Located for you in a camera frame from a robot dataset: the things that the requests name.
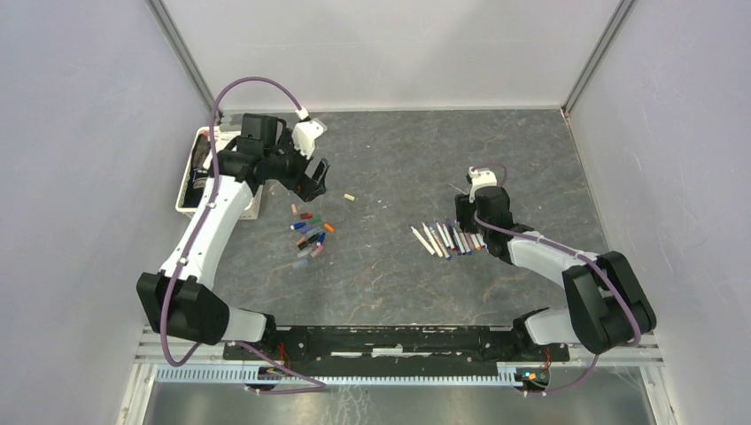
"metal frame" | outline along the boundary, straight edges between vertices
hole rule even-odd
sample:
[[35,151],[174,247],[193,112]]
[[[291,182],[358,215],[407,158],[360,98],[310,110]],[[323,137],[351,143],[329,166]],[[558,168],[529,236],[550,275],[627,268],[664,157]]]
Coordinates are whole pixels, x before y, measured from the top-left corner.
[[[494,327],[493,330],[507,330],[506,327]],[[168,337],[172,354],[182,357],[194,344],[192,341]],[[138,351],[135,354],[133,368],[128,381],[128,389],[122,400],[117,425],[142,425],[146,415],[146,407],[151,398],[153,384],[182,380],[183,382],[233,383],[252,380],[254,372],[266,365],[263,361],[224,360],[222,353],[224,346],[202,345],[186,364],[185,375],[176,375],[164,359],[159,334],[150,327],[143,330]],[[570,361],[554,362],[552,367],[585,367],[592,361],[593,355],[578,344],[569,345]],[[499,378],[488,379],[390,379],[390,378],[326,378],[317,377],[330,384],[363,384],[363,385],[477,385],[477,386],[517,386],[513,381],[513,372],[518,367],[540,367],[537,362],[499,362]],[[648,395],[650,406],[657,425],[677,425],[677,417],[670,404],[670,398],[663,380],[664,363],[657,340],[653,335],[644,335],[641,344],[636,347],[616,347],[600,356],[598,367],[639,367],[642,380]]]
[[581,98],[587,84],[589,84],[592,75],[597,71],[598,66],[600,66],[602,58],[608,52],[610,44],[613,42],[613,39],[616,38],[618,30],[621,29],[623,22],[629,16],[629,12],[631,12],[631,8],[635,3],[636,0],[621,0],[616,7],[616,11],[613,12],[613,16],[610,17],[610,21],[605,26],[605,31],[602,32],[600,39],[594,46],[592,54],[590,54],[590,57],[587,59],[585,67],[582,69],[582,73],[579,74],[577,82],[574,83],[574,88],[569,93],[569,97],[563,102],[561,110],[563,111],[564,116],[569,115],[577,105],[577,102],[579,101],[579,98]]
[[201,71],[196,65],[196,61],[190,55],[188,46],[185,45],[185,41],[180,35],[180,31],[177,30],[177,26],[172,21],[172,17],[169,15],[169,11],[166,9],[163,0],[146,0],[149,5],[149,9],[154,14],[159,26],[162,28],[165,37],[169,41],[170,46],[177,58],[180,60],[182,67],[185,68],[185,73],[190,77],[190,82],[193,87],[196,88],[198,95],[201,97],[201,101],[209,111],[213,107],[213,95],[209,89],[204,76],[201,75]]

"pile of pens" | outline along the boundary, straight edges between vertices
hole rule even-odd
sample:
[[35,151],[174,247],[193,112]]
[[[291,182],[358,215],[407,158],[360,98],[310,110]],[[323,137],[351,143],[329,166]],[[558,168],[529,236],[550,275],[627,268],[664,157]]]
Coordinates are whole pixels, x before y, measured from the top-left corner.
[[472,251],[481,251],[487,247],[482,235],[464,233],[459,229],[459,223],[448,219],[443,223],[436,221],[435,224],[423,222],[422,231],[425,232],[425,237],[422,237],[420,231],[414,226],[410,228],[417,240],[433,257],[451,259],[452,251],[458,255],[472,255]]
[[298,258],[300,260],[292,264],[292,268],[301,268],[310,264],[306,257],[314,259],[323,252],[323,241],[326,239],[326,233],[334,233],[335,229],[328,223],[323,223],[320,216],[313,216],[309,212],[298,214],[298,208],[292,205],[292,214],[302,220],[290,226],[290,229],[297,230],[301,237],[297,241]]

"white panel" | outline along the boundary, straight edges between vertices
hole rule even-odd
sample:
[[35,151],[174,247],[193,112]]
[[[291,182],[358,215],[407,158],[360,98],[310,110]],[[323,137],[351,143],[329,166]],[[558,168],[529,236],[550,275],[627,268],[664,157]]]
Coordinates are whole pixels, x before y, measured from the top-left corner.
[[114,423],[208,114],[143,1],[0,4],[0,423]]
[[[617,0],[166,0],[212,92],[309,109],[558,106]],[[239,89],[227,109],[290,108]]]
[[689,425],[751,415],[749,22],[749,2],[638,2],[573,111],[609,242],[654,305]]

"speckled gray mat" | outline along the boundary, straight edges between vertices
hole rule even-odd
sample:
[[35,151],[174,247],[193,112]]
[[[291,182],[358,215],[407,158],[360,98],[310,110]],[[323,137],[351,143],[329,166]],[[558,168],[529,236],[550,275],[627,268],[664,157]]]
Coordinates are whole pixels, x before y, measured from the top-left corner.
[[[576,149],[558,111],[331,112],[315,156],[331,164],[328,193],[302,205],[278,182],[260,217],[239,221],[215,292],[289,324],[508,324],[563,290],[485,252],[434,259],[409,230],[453,215],[467,169],[500,161],[515,219],[579,249],[604,239]],[[344,193],[357,197],[343,199]],[[307,268],[297,260],[290,204],[337,229]]]

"white pen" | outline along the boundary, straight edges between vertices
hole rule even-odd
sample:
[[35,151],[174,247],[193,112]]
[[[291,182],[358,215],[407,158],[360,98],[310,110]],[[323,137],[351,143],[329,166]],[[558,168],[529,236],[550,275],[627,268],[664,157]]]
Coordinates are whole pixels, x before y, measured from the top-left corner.
[[438,240],[439,236],[436,233],[436,230],[432,226],[428,226],[428,228],[430,229],[430,233],[433,234],[433,237],[435,237],[436,240],[438,241],[438,248],[444,253],[444,256],[446,257],[446,259],[451,259],[451,254],[448,253],[446,248],[444,248],[444,245],[442,245],[440,241]]
[[480,241],[479,241],[479,240],[477,239],[477,235],[475,235],[475,234],[473,233],[473,234],[472,234],[472,235],[470,235],[470,236],[472,237],[472,243],[474,243],[474,244],[475,244],[475,249],[476,249],[476,250],[478,250],[478,251],[482,250],[482,249],[483,249],[483,246],[482,246],[482,245],[480,244]]
[[446,248],[449,247],[448,240],[446,239],[448,237],[447,234],[444,233],[444,230],[441,228],[441,223],[436,221],[436,228],[438,230],[438,234],[441,235],[441,239],[444,241],[444,246]]
[[436,254],[438,254],[439,257],[443,258],[444,253],[441,251],[440,248],[438,248],[438,244],[433,239],[433,236],[430,234],[430,231],[428,230],[428,226],[425,225],[425,222],[422,223],[422,231],[425,232],[425,236],[428,237],[428,241],[430,242],[430,245],[433,247],[433,250],[435,250]]
[[444,233],[446,233],[446,239],[448,239],[448,246],[449,246],[449,248],[451,248],[452,250],[454,250],[455,248],[453,246],[453,240],[451,239],[451,234],[448,233],[448,227],[446,226],[445,223],[441,223],[441,228],[444,230]]
[[436,252],[433,251],[433,248],[431,248],[428,241],[426,241],[425,238],[422,237],[422,235],[420,235],[420,232],[418,232],[417,229],[412,226],[410,226],[410,228],[412,229],[412,233],[414,233],[414,236],[417,238],[418,241],[420,241],[420,243],[422,243],[422,246],[424,246],[425,249],[428,250],[430,255],[432,255],[433,257],[436,257],[438,254],[436,254]]

